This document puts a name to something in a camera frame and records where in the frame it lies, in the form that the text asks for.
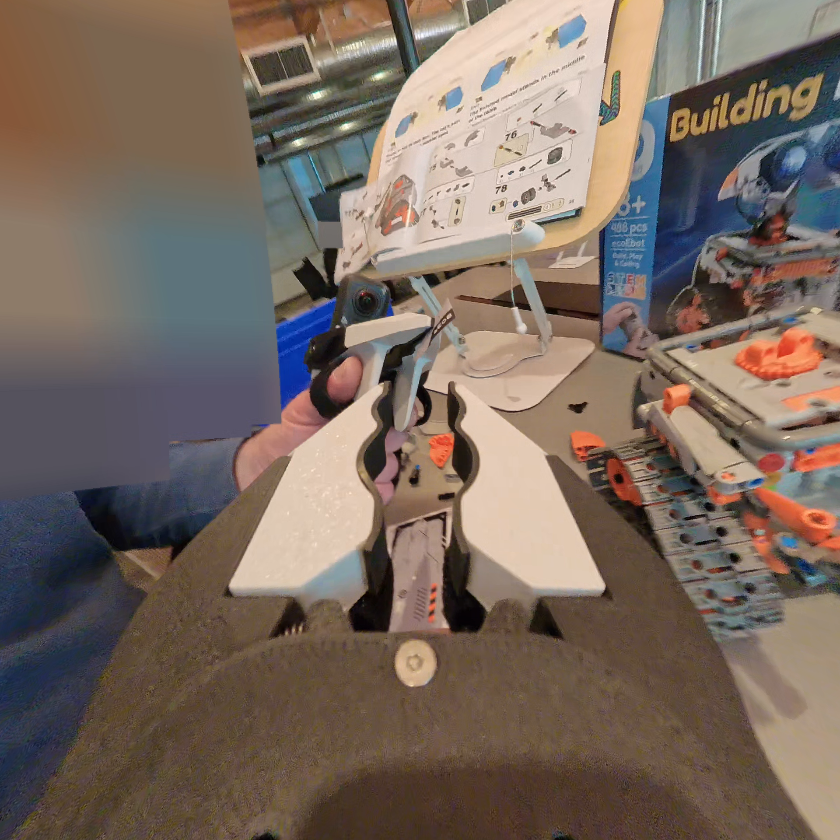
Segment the booklet holder clip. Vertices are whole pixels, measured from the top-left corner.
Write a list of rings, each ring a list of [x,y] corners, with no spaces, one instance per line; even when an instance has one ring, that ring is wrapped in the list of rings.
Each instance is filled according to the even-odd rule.
[[[509,265],[511,268],[511,297],[513,298],[513,278],[519,281],[531,315],[537,326],[540,340],[543,344],[550,341],[552,331],[548,316],[543,306],[536,281],[526,257],[519,253],[531,249],[542,243],[543,229],[532,221],[518,218],[511,223]]]

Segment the person's left hand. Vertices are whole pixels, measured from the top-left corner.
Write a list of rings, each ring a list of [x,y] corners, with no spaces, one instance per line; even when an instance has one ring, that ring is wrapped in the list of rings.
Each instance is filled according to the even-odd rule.
[[[327,390],[337,404],[350,403],[361,384],[362,362],[349,357],[331,373]],[[255,482],[280,457],[289,456],[295,448],[315,435],[327,420],[321,417],[308,392],[299,394],[283,411],[281,421],[250,437],[238,448],[234,458],[234,480],[238,490]],[[400,452],[409,432],[391,430],[385,439],[386,461],[375,486],[384,504],[395,495],[394,479],[400,468]]]

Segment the robot sticker sheet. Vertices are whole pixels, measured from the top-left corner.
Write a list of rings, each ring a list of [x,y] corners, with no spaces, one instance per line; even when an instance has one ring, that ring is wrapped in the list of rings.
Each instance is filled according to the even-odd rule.
[[[449,507],[386,528],[393,568],[390,633],[448,630],[443,578],[451,530]]]

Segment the wooden booklet stand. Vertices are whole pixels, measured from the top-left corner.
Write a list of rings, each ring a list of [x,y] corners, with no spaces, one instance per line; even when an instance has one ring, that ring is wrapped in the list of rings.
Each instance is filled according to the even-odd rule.
[[[631,180],[658,34],[664,14],[663,1],[621,2],[616,10],[607,79],[602,99],[612,90],[619,73],[618,114],[606,119],[595,132],[591,178],[586,204],[577,217],[554,220],[542,226],[541,244],[521,251],[529,258],[576,245],[601,231],[620,207]],[[484,253],[474,245],[451,245],[419,258],[383,259],[362,270],[367,278],[393,279],[497,263],[509,257],[510,235],[495,235]]]

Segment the blue storage bin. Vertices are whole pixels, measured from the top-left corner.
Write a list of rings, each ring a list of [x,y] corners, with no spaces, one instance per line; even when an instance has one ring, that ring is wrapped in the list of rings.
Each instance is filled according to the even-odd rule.
[[[308,388],[311,375],[305,364],[306,352],[311,339],[329,329],[334,306],[334,299],[321,301],[276,325],[281,408]]]

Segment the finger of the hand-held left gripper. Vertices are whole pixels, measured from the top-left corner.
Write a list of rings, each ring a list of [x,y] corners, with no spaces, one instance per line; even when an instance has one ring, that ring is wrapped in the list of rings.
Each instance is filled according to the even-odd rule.
[[[432,318],[422,313],[401,313],[347,327],[343,346],[347,354],[360,359],[386,356],[396,346],[423,337],[431,329]]]

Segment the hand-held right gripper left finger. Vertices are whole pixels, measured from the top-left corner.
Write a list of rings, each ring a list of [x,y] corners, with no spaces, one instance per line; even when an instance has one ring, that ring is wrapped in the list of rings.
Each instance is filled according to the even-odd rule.
[[[356,603],[390,566],[375,487],[392,421],[392,388],[363,394],[287,458],[233,574],[233,596]]]

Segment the person's left forearm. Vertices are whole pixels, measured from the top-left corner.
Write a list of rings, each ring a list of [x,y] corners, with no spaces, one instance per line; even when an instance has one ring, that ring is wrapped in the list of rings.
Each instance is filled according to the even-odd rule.
[[[170,445],[170,474],[149,483],[76,491],[90,524],[119,551],[183,547],[239,493],[244,439]]]

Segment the black metal post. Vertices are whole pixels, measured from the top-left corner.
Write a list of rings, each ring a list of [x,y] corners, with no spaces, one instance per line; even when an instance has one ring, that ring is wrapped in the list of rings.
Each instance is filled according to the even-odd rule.
[[[397,50],[402,62],[405,75],[408,77],[420,65],[417,44],[408,11],[407,1],[386,1],[392,21]]]

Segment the blue robot kit box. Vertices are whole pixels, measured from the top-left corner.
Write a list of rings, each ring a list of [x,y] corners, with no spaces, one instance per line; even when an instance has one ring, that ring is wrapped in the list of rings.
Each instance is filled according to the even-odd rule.
[[[650,101],[602,232],[601,342],[657,341],[753,314],[838,311],[839,36]]]

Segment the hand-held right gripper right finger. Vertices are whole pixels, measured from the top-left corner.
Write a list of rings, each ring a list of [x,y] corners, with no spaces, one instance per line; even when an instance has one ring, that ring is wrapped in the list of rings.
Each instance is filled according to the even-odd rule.
[[[600,571],[549,456],[465,385],[447,398],[452,466],[461,480],[446,572],[456,597],[478,603],[601,596]]]

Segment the grey orange tracked toy robot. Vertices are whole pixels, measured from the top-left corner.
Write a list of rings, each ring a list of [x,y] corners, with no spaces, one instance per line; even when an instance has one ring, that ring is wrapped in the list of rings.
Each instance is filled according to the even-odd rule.
[[[837,312],[783,308],[660,341],[635,400],[643,435],[583,464],[716,641],[781,623],[794,585],[838,592]]]

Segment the white stand base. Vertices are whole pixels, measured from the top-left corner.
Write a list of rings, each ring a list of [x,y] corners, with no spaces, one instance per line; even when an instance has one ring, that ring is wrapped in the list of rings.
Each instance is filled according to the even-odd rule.
[[[482,266],[430,288],[413,278],[411,303],[427,311],[441,304],[453,321],[427,377],[431,392],[465,385],[485,404],[521,412],[540,404],[595,350],[595,321],[548,314],[546,291],[594,292],[593,285],[540,285],[524,258],[512,266]]]

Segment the silver duct with vents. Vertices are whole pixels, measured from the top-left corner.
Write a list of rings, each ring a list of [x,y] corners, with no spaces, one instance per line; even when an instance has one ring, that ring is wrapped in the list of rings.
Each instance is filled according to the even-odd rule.
[[[469,26],[467,5],[445,2],[443,9],[409,17],[408,23],[422,61]],[[317,41],[297,35],[275,40],[246,49],[240,60],[249,100],[345,78],[363,70],[403,68],[390,20],[348,38]]]

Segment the instruction booklet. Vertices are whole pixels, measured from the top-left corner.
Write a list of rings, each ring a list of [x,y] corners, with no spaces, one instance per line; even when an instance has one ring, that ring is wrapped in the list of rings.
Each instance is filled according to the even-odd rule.
[[[427,59],[392,106],[376,181],[340,202],[336,280],[579,215],[617,8],[505,3]]]

